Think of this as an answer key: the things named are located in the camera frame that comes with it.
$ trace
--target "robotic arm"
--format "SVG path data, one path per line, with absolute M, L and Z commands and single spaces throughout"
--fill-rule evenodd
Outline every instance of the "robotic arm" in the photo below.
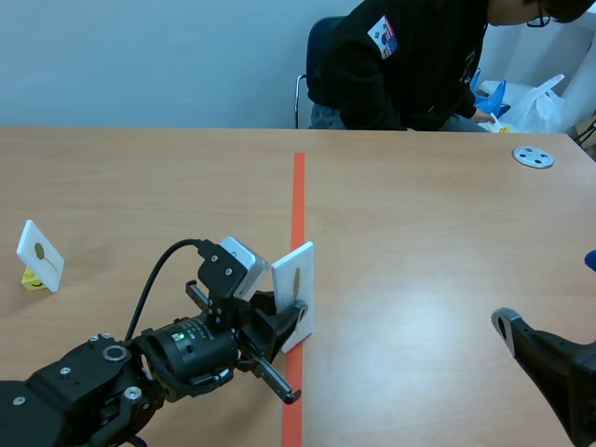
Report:
M 493 325 L 575 447 L 596 441 L 596 342 L 578 345 L 553 333 L 535 331 L 507 308 L 494 311 Z
M 185 246 L 205 259 L 198 278 L 208 295 L 196 281 L 186 284 L 202 313 L 132 338 L 161 266 Z M 292 390 L 271 362 L 307 306 L 296 302 L 278 311 L 272 292 L 255 292 L 267 268 L 231 237 L 219 245 L 199 239 L 175 244 L 149 277 L 124 341 L 109 333 L 92 336 L 28 380 L 0 382 L 0 445 L 146 447 L 136 435 L 164 400 L 210 393 L 232 380 L 234 370 L 263 378 L 284 403 L 294 403 L 301 391 Z

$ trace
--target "blue object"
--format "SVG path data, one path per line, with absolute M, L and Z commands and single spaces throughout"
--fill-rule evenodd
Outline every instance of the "blue object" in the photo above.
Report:
M 479 68 L 476 70 L 476 74 L 474 75 L 472 83 L 469 86 L 476 97 L 474 105 L 481 109 L 485 114 L 494 114 L 496 117 L 501 116 L 503 113 L 505 113 L 505 111 L 502 112 L 501 105 L 503 104 L 503 98 L 505 97 L 507 81 L 501 82 L 491 96 L 482 96 L 476 94 L 476 86 L 478 85 L 478 80 L 480 77 L 481 69 Z
M 596 272 L 596 250 L 586 255 L 586 265 Z

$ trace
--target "white card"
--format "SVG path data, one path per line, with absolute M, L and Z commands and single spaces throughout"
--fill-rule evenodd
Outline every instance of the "white card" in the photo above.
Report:
M 27 221 L 20 235 L 17 254 L 51 291 L 58 291 L 64 260 L 34 221 Z
M 281 350 L 285 353 L 312 333 L 315 325 L 315 246 L 306 242 L 302 247 L 271 264 L 276 308 L 283 312 L 295 301 L 304 301 L 308 311 L 299 321 L 296 331 Z

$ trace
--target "metal disc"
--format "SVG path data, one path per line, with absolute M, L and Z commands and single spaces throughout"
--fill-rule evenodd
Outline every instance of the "metal disc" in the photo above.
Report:
M 550 168 L 555 164 L 555 158 L 539 147 L 520 146 L 513 150 L 513 158 L 525 166 L 536 169 Z

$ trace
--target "black chair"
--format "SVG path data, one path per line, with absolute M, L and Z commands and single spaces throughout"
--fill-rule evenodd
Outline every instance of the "black chair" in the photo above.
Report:
M 296 101 L 294 103 L 294 126 L 298 129 L 298 99 L 300 98 L 300 81 L 306 78 L 306 86 L 310 88 L 310 81 L 323 61 L 327 42 L 335 27 L 344 19 L 344 16 L 326 17 L 315 23 L 308 35 L 306 46 L 306 74 L 298 76 L 296 80 Z

